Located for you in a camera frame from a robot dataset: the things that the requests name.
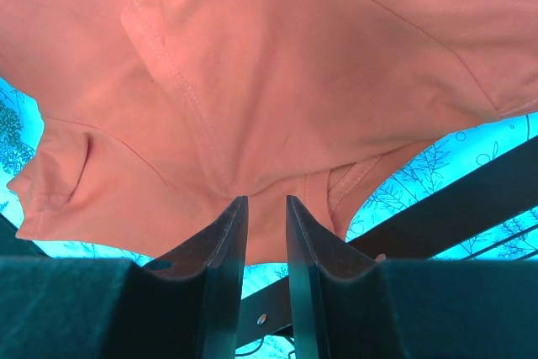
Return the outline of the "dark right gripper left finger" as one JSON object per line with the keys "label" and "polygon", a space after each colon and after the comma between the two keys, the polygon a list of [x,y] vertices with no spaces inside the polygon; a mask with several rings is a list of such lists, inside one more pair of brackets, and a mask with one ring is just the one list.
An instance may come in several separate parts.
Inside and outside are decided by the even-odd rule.
{"label": "dark right gripper left finger", "polygon": [[231,358],[248,200],[139,266],[129,259],[5,257],[4,358]]}

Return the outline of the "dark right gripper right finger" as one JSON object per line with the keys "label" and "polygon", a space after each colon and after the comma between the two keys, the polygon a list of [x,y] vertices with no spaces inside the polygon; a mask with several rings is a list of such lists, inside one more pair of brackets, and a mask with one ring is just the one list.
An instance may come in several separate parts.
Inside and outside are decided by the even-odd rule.
{"label": "dark right gripper right finger", "polygon": [[287,198],[299,358],[534,358],[534,261],[376,262]]}

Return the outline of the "orange t shirt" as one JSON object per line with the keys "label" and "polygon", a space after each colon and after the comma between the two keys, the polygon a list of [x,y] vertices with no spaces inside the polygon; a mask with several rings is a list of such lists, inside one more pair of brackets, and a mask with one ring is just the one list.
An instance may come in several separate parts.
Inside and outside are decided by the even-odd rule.
{"label": "orange t shirt", "polygon": [[537,109],[537,0],[1,0],[1,76],[45,123],[8,184],[24,240],[157,257],[249,199],[344,237],[445,135]]}

